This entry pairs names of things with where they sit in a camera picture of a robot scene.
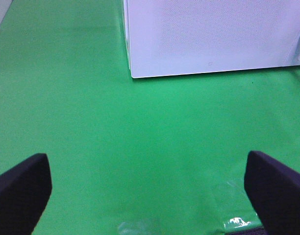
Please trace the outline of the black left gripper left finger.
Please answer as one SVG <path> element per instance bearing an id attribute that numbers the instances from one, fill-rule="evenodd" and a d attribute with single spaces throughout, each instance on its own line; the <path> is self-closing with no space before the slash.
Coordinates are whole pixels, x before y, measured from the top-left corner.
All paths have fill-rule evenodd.
<path id="1" fill-rule="evenodd" d="M 45 153 L 34 154 L 0 175 L 0 235 L 30 235 L 52 191 Z"/>

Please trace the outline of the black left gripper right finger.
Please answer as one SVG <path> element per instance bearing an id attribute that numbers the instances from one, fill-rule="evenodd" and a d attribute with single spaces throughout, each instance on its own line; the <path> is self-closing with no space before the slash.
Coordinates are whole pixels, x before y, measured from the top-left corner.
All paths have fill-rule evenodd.
<path id="1" fill-rule="evenodd" d="M 244 189 L 268 234 L 300 235 L 300 173 L 261 151 L 250 151 Z"/>

